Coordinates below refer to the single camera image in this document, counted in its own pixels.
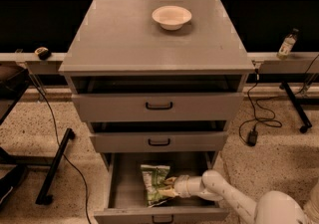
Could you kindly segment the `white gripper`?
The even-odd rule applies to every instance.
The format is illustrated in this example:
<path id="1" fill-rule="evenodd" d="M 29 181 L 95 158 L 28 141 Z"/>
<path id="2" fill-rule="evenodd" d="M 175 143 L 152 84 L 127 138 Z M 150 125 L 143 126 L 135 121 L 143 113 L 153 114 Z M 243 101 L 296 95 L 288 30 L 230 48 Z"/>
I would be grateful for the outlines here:
<path id="1" fill-rule="evenodd" d="M 160 194 L 165 197 L 175 198 L 177 196 L 181 198 L 189 198 L 190 193 L 188 192 L 188 175 L 181 175 L 179 177 L 167 178 L 163 183 L 165 185 L 173 185 L 173 189 L 162 189 Z"/>

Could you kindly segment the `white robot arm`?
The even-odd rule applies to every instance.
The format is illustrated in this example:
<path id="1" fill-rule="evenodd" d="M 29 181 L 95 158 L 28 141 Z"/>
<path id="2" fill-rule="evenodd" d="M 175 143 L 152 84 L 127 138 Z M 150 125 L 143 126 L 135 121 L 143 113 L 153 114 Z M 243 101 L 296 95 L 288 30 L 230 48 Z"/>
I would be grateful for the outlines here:
<path id="1" fill-rule="evenodd" d="M 318 185 L 311 190 L 304 207 L 280 191 L 268 191 L 254 201 L 210 169 L 202 176 L 168 178 L 159 193 L 167 197 L 197 196 L 209 201 L 224 199 L 246 224 L 319 224 Z"/>

